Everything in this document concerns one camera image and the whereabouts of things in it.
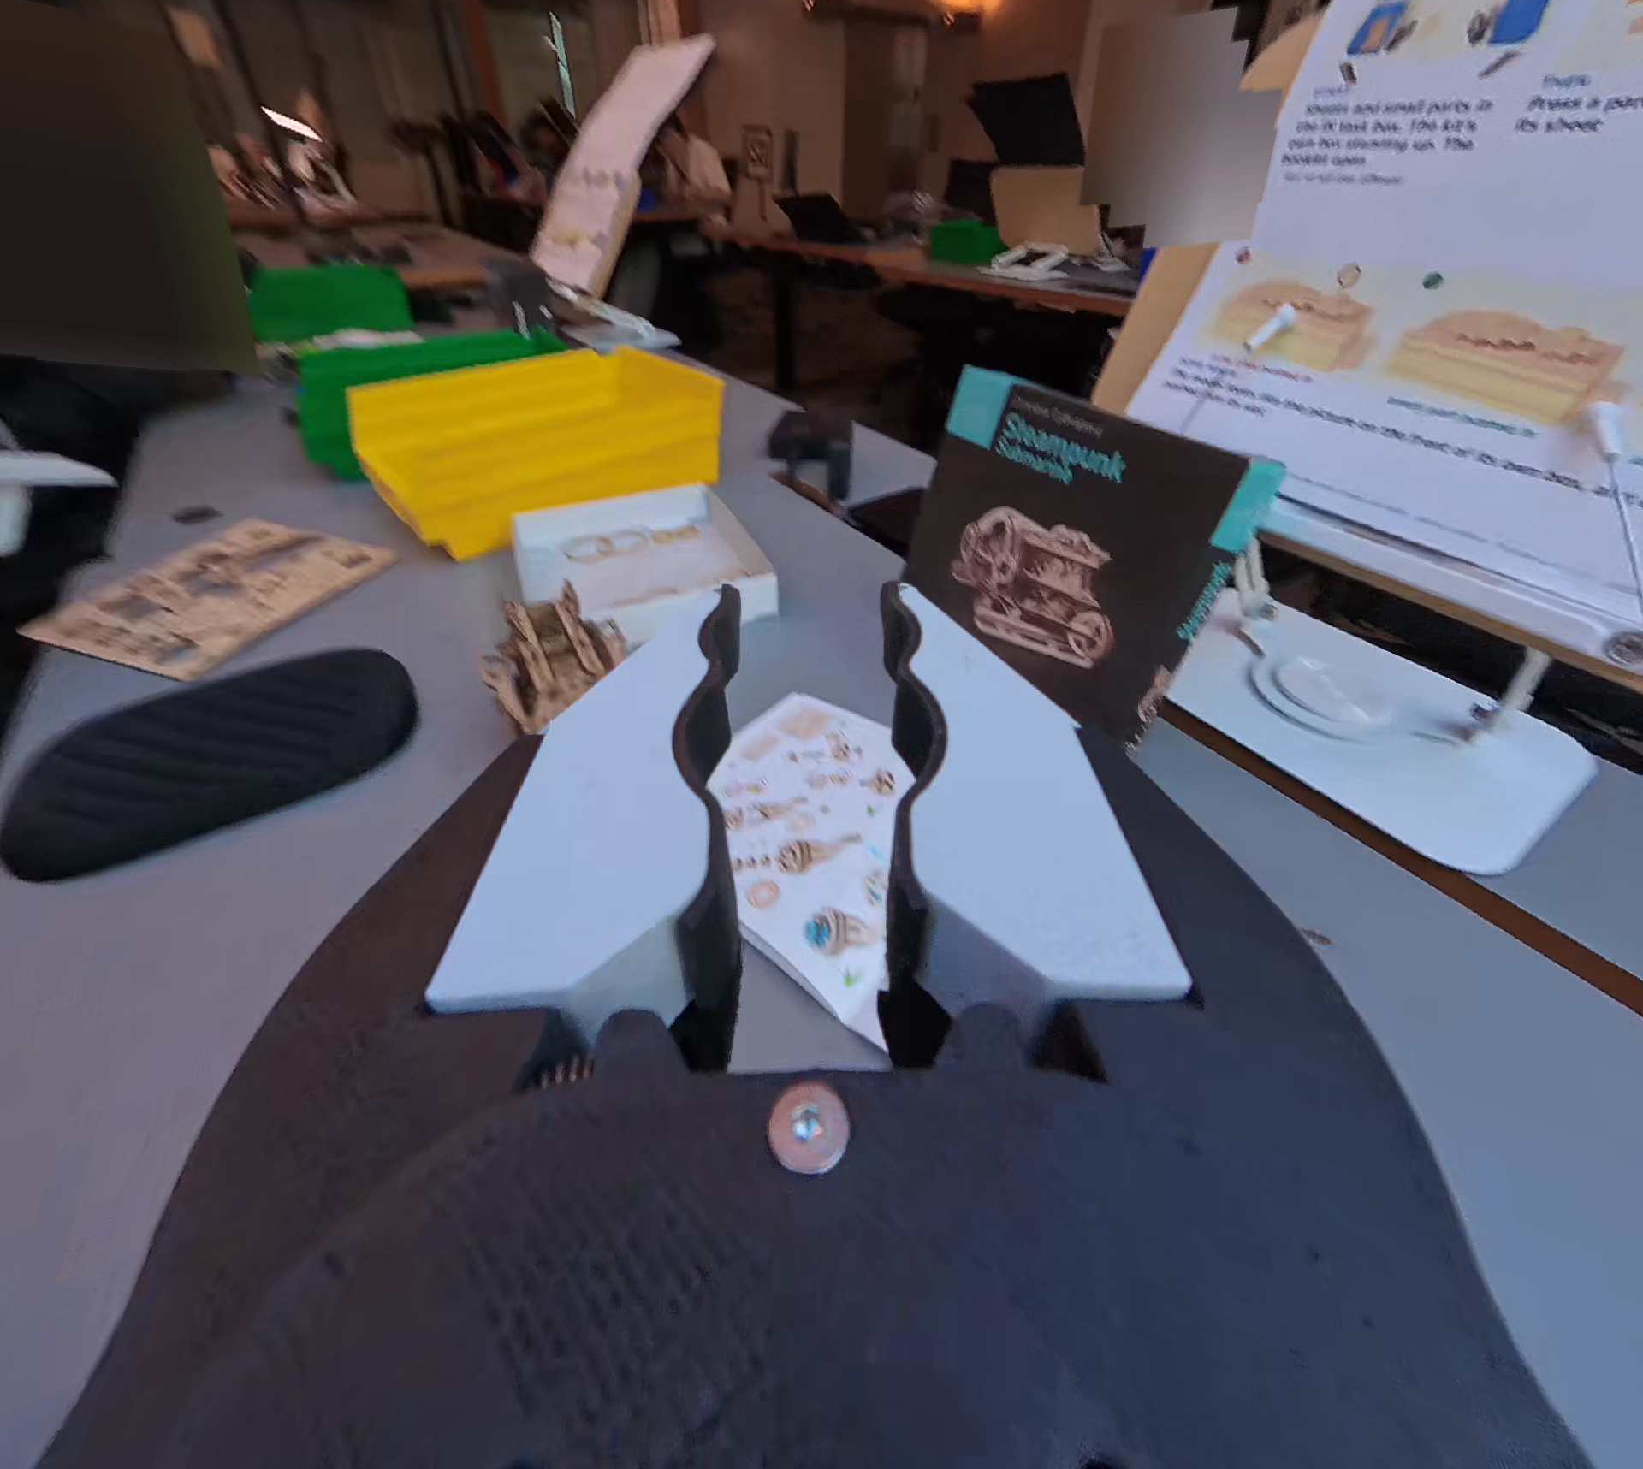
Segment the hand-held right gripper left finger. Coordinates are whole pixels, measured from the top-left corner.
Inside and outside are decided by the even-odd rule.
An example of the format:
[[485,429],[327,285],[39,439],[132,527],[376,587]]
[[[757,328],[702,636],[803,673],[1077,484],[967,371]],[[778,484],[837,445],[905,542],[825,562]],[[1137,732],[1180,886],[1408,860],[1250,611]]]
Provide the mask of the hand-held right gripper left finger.
[[653,1014],[690,1069],[727,1069],[743,985],[723,811],[741,659],[731,585],[686,603],[540,735],[423,991],[439,1016],[544,1012],[591,1046]]

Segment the laser-cut plywood parts sheet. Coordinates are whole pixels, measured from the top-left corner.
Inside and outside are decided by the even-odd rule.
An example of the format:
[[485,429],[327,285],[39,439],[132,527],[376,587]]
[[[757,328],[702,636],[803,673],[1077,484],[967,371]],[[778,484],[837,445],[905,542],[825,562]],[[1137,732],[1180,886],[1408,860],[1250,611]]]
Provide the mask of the laser-cut plywood parts sheet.
[[388,548],[247,517],[17,632],[37,646],[191,683],[396,562]]

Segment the partly built wooden model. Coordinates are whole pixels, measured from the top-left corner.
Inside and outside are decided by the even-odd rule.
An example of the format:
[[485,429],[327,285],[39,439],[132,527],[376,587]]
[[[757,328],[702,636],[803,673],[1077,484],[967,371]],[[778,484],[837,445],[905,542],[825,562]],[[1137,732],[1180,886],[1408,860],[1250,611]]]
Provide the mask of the partly built wooden model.
[[507,601],[505,638],[482,659],[482,683],[521,737],[538,737],[626,659],[612,620],[583,616],[575,587],[563,581],[542,603]]

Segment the dark model kit box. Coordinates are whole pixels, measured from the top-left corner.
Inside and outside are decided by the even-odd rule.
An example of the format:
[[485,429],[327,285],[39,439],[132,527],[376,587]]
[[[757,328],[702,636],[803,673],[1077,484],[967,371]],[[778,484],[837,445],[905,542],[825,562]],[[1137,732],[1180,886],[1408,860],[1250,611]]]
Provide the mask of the dark model kit box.
[[1282,484],[1276,460],[965,367],[901,575],[1133,749]]

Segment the illustrated assembly booklet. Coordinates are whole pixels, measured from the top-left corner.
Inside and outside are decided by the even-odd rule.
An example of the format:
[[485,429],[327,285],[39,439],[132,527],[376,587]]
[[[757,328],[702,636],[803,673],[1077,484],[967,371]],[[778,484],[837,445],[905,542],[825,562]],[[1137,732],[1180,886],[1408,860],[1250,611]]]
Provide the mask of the illustrated assembly booklet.
[[745,942],[880,1051],[897,806],[887,726],[790,694],[741,728],[710,776]]

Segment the white cardboard tray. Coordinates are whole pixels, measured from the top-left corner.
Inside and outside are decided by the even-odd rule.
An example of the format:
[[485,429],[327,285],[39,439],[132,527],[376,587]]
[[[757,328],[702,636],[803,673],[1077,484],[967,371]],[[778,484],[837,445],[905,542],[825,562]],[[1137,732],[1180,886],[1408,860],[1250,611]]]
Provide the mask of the white cardboard tray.
[[661,488],[513,517],[523,603],[575,591],[583,618],[640,646],[722,587],[743,620],[778,614],[770,560],[708,486]]

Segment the white document stand base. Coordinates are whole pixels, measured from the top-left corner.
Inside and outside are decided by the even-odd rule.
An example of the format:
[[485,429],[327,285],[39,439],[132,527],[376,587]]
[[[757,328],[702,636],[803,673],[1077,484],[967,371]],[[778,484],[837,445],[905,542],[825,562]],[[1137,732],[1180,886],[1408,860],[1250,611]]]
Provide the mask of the white document stand base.
[[1572,737],[1323,620],[1215,601],[1180,663],[1188,716],[1381,831],[1467,876],[1516,870],[1596,778]]

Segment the yellow plastic bin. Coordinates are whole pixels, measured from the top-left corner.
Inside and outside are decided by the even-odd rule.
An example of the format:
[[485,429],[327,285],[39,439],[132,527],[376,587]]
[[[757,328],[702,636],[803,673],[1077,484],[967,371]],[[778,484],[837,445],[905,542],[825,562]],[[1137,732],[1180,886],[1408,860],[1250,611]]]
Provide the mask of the yellow plastic bin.
[[472,560],[511,542],[515,515],[716,482],[723,396],[657,353],[577,349],[353,386],[347,431],[382,503]]

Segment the green plastic bin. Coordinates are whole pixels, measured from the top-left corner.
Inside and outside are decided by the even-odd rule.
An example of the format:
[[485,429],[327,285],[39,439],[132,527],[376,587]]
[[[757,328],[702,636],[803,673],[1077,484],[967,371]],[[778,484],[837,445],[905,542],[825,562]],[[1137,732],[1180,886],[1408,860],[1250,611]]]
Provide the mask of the green plastic bin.
[[347,390],[355,386],[515,363],[567,349],[569,343],[546,330],[528,335],[474,330],[435,337],[388,337],[370,345],[298,349],[294,414],[306,460],[339,480],[363,476],[347,419]]
[[339,330],[398,332],[413,326],[411,302],[394,267],[345,263],[257,267],[247,289],[253,339],[312,341]]

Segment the small black device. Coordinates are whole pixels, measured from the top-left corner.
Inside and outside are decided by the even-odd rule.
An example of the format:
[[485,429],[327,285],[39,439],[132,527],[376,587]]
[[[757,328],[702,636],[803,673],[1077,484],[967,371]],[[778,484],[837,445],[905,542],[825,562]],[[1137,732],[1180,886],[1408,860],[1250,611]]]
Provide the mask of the small black device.
[[792,482],[800,466],[821,466],[827,501],[843,505],[852,488],[854,429],[843,412],[794,408],[772,423],[764,437],[764,456]]

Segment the long wooden work desk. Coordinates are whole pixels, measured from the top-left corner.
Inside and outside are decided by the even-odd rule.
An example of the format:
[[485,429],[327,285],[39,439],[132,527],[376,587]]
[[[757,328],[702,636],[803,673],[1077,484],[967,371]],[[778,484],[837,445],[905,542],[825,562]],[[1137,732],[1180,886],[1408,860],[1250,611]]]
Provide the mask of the long wooden work desk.
[[755,255],[755,265],[764,269],[772,306],[772,388],[782,396],[798,392],[794,291],[803,267],[852,267],[870,271],[882,287],[946,289],[1004,300],[1014,308],[1084,312],[1112,320],[1122,320],[1139,296],[1137,281],[1120,289],[1081,281],[1032,281],[991,267],[934,261],[917,244],[821,244],[708,216],[698,220],[698,230],[710,240]]

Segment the black laptop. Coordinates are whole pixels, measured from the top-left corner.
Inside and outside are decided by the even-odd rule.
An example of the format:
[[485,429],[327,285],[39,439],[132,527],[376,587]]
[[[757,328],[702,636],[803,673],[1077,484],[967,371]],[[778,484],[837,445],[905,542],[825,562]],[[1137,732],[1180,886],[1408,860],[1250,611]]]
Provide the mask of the black laptop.
[[790,236],[805,244],[860,248],[870,242],[870,228],[854,222],[829,193],[786,193],[774,199]]

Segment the leaning pale sheet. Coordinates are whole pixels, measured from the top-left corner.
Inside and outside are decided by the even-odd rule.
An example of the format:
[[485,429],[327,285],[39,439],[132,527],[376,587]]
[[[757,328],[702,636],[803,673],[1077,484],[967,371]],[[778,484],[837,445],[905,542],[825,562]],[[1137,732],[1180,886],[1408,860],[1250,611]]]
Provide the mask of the leaning pale sheet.
[[603,298],[640,201],[640,170],[661,125],[702,76],[716,41],[636,47],[579,127],[528,257],[558,289]]

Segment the black monitor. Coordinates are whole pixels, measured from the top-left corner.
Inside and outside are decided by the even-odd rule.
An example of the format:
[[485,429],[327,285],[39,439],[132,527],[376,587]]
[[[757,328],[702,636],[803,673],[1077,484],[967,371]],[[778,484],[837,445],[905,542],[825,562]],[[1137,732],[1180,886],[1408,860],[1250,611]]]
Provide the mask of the black monitor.
[[1084,166],[1084,133],[1067,72],[975,82],[965,103],[997,166]]

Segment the printed instruction sheet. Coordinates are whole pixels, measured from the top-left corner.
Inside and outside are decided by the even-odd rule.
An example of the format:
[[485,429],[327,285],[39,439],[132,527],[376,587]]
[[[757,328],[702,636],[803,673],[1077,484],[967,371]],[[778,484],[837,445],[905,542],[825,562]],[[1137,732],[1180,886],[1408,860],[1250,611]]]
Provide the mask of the printed instruction sheet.
[[[1332,0],[1129,414],[1284,495],[1639,624],[1582,408],[1625,417],[1639,536],[1641,0]],[[1243,339],[1282,300],[1295,326]]]

